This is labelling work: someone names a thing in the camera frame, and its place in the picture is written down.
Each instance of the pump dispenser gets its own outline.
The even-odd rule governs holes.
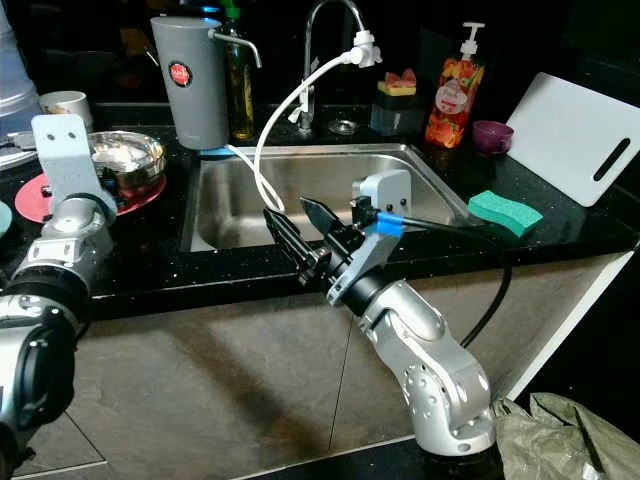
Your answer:
[[[446,148],[460,145],[484,75],[484,65],[475,56],[478,50],[476,33],[484,23],[465,22],[462,25],[471,28],[471,35],[460,46],[462,55],[444,62],[425,132],[427,142]]]

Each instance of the robotic arm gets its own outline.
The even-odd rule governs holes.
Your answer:
[[[392,216],[371,215],[382,206],[408,215],[410,189],[405,170],[367,177],[354,188],[355,226],[343,225],[322,203],[302,198],[311,223],[324,235],[318,248],[284,215],[271,210],[264,215],[276,242],[298,265],[301,283],[319,282],[331,305],[344,303],[360,317],[359,328],[400,384],[419,446],[448,473],[465,475],[459,467],[480,457],[494,467],[499,462],[489,381],[453,339],[442,315],[405,281],[386,277],[382,266],[403,227]]]
[[[82,120],[36,117],[33,130],[54,215],[0,295],[0,479],[29,455],[38,427],[71,403],[90,281],[113,246],[116,205],[93,170]]]

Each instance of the purple bowl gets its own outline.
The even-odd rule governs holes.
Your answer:
[[[473,122],[473,143],[480,153],[498,155],[511,148],[513,128],[504,123],[491,120]]]

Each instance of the granite countertop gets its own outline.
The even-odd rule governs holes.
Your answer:
[[[190,173],[199,158],[195,152],[178,145],[174,128],[167,125],[170,117],[166,107],[158,111],[163,113],[154,110],[150,115],[146,111],[134,116],[133,121],[129,116],[128,120],[115,118],[109,123],[111,128],[156,137],[166,146],[168,184],[156,200],[119,217],[112,226],[115,248],[99,269],[92,290],[94,318],[118,318],[304,291],[296,280],[294,265],[275,245],[218,252],[180,250]],[[350,112],[348,108],[340,112],[338,116],[355,114],[355,110]],[[150,125],[150,119],[156,124]],[[367,128],[348,140],[323,128],[318,128],[315,136],[302,139],[294,129],[282,126],[274,130],[269,144],[398,141],[380,137]],[[419,139],[413,139],[412,143],[420,145]],[[607,208],[609,205],[616,204],[615,191],[608,192],[595,207],[583,208],[507,155],[479,157],[468,145],[455,151],[430,145],[419,148],[429,166],[463,200],[490,189],[522,201],[544,215],[542,222],[520,239],[499,226],[476,227],[504,248],[513,265],[628,251],[638,242],[638,233],[607,211],[611,210]],[[0,287],[16,269],[30,242],[39,235],[40,225],[17,214],[13,201],[20,187],[40,172],[37,162],[0,172],[0,200],[12,206],[14,212],[12,226],[0,239]],[[464,238],[411,232],[393,253],[388,271],[394,277],[420,278],[497,266],[496,258]]]

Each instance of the sink basin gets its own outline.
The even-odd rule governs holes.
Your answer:
[[[250,157],[254,148],[242,149]],[[233,156],[202,157],[187,215],[189,251],[273,244],[253,173]],[[288,217],[306,240],[321,236],[309,223],[298,198],[325,203],[343,223],[351,223],[352,183],[389,169],[411,173],[412,216],[447,225],[469,225],[465,203],[423,162],[417,150],[402,144],[267,147],[262,173],[284,202]]]

